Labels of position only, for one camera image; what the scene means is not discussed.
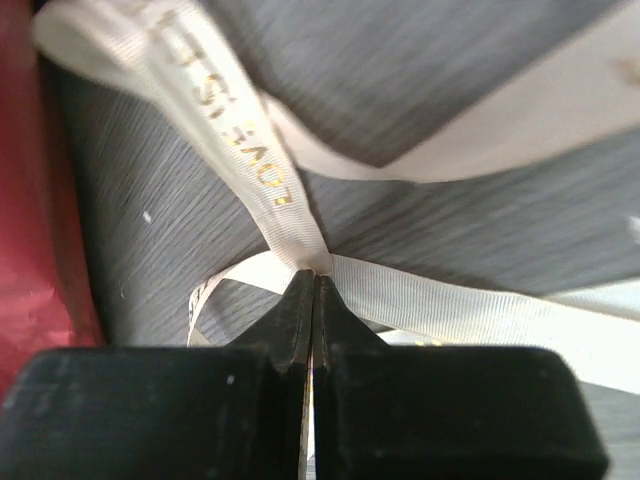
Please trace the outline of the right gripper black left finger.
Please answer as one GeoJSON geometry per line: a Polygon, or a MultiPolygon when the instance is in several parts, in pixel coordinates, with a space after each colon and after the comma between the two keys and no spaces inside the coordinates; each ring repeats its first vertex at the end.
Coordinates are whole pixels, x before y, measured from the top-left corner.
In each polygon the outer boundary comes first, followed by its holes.
{"type": "Polygon", "coordinates": [[[5,479],[301,479],[314,275],[224,347],[60,348],[1,408],[5,479]]]}

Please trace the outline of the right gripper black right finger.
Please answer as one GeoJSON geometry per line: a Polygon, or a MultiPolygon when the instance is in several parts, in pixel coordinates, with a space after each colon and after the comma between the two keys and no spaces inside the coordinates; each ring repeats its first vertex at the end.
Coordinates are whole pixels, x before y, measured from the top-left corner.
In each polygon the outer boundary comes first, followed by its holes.
{"type": "Polygon", "coordinates": [[[320,479],[601,479],[578,382],[534,347],[391,346],[327,277],[312,313],[320,479]]]}

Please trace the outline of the red wrapping paper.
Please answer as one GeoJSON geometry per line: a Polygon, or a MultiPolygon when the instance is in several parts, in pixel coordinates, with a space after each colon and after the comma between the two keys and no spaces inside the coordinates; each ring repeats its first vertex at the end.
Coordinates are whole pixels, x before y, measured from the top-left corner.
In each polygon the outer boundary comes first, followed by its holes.
{"type": "Polygon", "coordinates": [[[103,342],[52,70],[35,1],[1,4],[1,390],[37,353],[103,342]]]}

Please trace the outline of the cream printed ribbon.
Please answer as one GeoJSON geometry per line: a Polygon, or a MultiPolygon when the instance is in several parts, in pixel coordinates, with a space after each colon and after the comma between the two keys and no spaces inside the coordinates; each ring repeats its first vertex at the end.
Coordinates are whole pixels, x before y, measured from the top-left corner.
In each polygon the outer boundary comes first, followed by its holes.
{"type": "Polygon", "coordinates": [[[544,299],[455,286],[332,254],[300,168],[345,180],[442,180],[417,152],[375,171],[331,154],[256,91],[215,22],[194,1],[55,1],[34,41],[58,65],[154,104],[244,204],[268,249],[193,291],[196,321],[222,280],[275,293],[300,269],[332,276],[356,315],[446,344],[524,345],[560,354],[587,383],[639,390],[639,283],[544,299]]]}

